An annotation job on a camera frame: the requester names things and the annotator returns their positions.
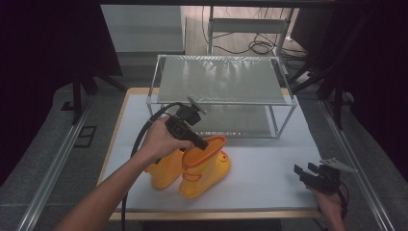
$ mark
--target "human arm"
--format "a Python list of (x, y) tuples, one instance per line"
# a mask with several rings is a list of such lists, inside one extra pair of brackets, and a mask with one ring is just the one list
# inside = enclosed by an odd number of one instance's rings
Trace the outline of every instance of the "human arm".
[(338, 194), (324, 194), (309, 186), (307, 189), (315, 195), (316, 201), (323, 213), (323, 218), (327, 223), (329, 231), (345, 231), (344, 221), (342, 219), (342, 201)]
[(193, 147), (190, 141), (173, 138), (165, 121), (156, 120), (135, 155), (82, 199), (54, 230), (101, 230), (145, 168), (177, 148)]

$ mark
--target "metal frame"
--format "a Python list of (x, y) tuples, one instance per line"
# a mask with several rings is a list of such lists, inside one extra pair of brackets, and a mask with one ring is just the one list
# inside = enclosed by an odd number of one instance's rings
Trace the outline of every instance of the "metal frame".
[[(153, 76), (153, 79), (152, 79), (152, 83), (150, 85), (149, 93), (147, 94), (146, 104), (147, 104), (147, 108), (148, 108), (149, 113), (150, 113), (151, 116), (153, 116), (153, 114), (154, 114), (153, 109), (152, 109), (152, 104), (156, 104), (156, 105), (161, 104), (163, 106), (163, 103), (173, 103), (171, 101), (157, 102), (157, 101), (152, 100), (152, 94), (153, 94), (153, 89), (154, 89), (154, 86), (155, 86), (155, 82), (159, 78), (159, 76), (160, 77), (162, 76), (162, 73), (163, 73), (163, 70), (164, 70), (163, 66), (166, 63), (166, 57), (167, 56), (168, 55), (159, 55), (158, 56), (155, 73), (154, 73), (154, 76)], [(274, 69), (276, 71), (279, 71), (280, 74), (283, 76), (282, 62), (281, 62), (281, 59), (279, 57), (266, 57), (266, 58), (263, 57), (263, 58), (259, 58), (259, 59), (271, 61), (271, 65), (276, 66), (278, 68), (277, 70), (275, 68)], [(285, 85), (287, 87), (288, 82), (286, 81), (286, 78), (283, 78), (283, 79), (284, 79), (284, 83), (285, 83)], [(288, 88), (288, 95), (291, 98), (291, 102), (286, 102), (286, 103), (270, 103), (270, 104), (259, 103), (258, 104), (258, 103), (253, 103), (253, 102), (234, 102), (234, 103), (232, 103), (232, 102), (217, 102), (217, 103), (205, 102), (203, 104), (209, 104), (209, 105), (259, 105), (261, 107), (266, 106), (266, 107), (268, 107), (268, 110), (266, 110), (267, 117), (268, 117), (268, 119), (270, 119), (270, 121), (269, 121), (270, 136), (268, 136), (268, 138), (279, 139), (282, 132), (283, 132), (283, 130), (284, 130), (284, 128), (286, 127), (287, 123), (289, 122), (289, 119), (290, 119), (294, 109), (298, 105), (297, 101), (293, 97), (292, 92), (291, 92), (291, 90), (289, 88)], [(276, 118), (275, 118), (274, 113), (273, 113), (273, 107), (278, 107), (278, 106), (289, 108), (288, 115), (286, 116), (283, 123), (279, 124), (279, 125), (277, 124)]]
[(54, 189), (55, 183), (60, 176), (61, 171), (63, 170), (65, 161), (69, 156), (69, 152), (72, 149), (72, 146), (75, 143), (75, 140), (78, 134), (81, 131), (82, 126), (84, 125), (85, 120), (88, 117), (90, 106), (92, 105), (92, 96), (89, 96), (86, 99), (85, 106), (81, 116), (78, 118), (77, 123), (72, 125), (69, 129), (68, 134), (66, 135), (63, 143), (61, 144), (57, 154), (55, 155), (51, 166), (45, 173), (44, 178), (37, 189), (36, 194), (28, 206), (24, 216), (21, 219), (21, 222), (18, 224), (17, 230), (33, 230), (38, 218), (42, 212), (42, 209), (45, 206), (45, 203), (48, 200), (49, 195)]
[(330, 128), (335, 135), (337, 142), (339, 143), (344, 156), (348, 160), (348, 164), (356, 169), (359, 173), (353, 174), (356, 178), (357, 184), (360, 187), (360, 190), (367, 201), (367, 204), (370, 206), (372, 214), (376, 219), (378, 226), (383, 231), (394, 231), (394, 227), (390, 221), (389, 215), (385, 210), (383, 204), (378, 198), (378, 195), (375, 193), (374, 189), (372, 188), (369, 179), (367, 178), (366, 174), (364, 173), (363, 169), (361, 168), (356, 155), (354, 154), (353, 149), (351, 148), (348, 140), (343, 132), (340, 130), (336, 124), (336, 121), (332, 118), (332, 111), (330, 106), (328, 105), (327, 101), (319, 101), (321, 108), (325, 113), (325, 117), (327, 123), (329, 124)]
[(100, 0), (105, 5), (165, 5), (275, 8), (336, 8), (366, 5), (370, 0)]
[(214, 6), (210, 6), (210, 18), (208, 20), (208, 47), (207, 55), (213, 55), (213, 33), (263, 33), (279, 34), (274, 55), (281, 56), (283, 42), (288, 33), (293, 15), (290, 9), (285, 19), (242, 19), (242, 18), (214, 18)]

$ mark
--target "wrist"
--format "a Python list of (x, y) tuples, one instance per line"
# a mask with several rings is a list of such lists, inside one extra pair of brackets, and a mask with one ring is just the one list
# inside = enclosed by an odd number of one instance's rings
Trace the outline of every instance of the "wrist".
[(137, 160), (139, 162), (139, 165), (145, 167), (150, 166), (157, 160), (156, 153), (154, 153), (153, 150), (147, 149), (143, 146), (135, 153), (132, 159)]
[(333, 212), (324, 215), (324, 220), (327, 223), (329, 231), (345, 231), (342, 213)]

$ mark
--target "rubber boot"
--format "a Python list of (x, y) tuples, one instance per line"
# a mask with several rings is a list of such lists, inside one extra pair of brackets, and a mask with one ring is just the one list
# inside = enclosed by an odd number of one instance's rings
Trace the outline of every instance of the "rubber boot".
[(195, 198), (222, 179), (231, 167), (228, 155), (221, 151), (226, 143), (223, 136), (205, 139), (209, 144), (205, 150), (198, 147), (183, 155), (183, 181), (179, 192), (186, 198)]
[(183, 152), (175, 150), (165, 156), (158, 164), (152, 164), (144, 171), (150, 173), (151, 184), (161, 190), (169, 186), (182, 172), (181, 161)]

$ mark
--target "wall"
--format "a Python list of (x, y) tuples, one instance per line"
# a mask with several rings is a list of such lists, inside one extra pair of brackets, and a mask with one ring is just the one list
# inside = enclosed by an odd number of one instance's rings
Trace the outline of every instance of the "wall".
[(116, 52), (184, 52), (179, 6), (102, 5)]

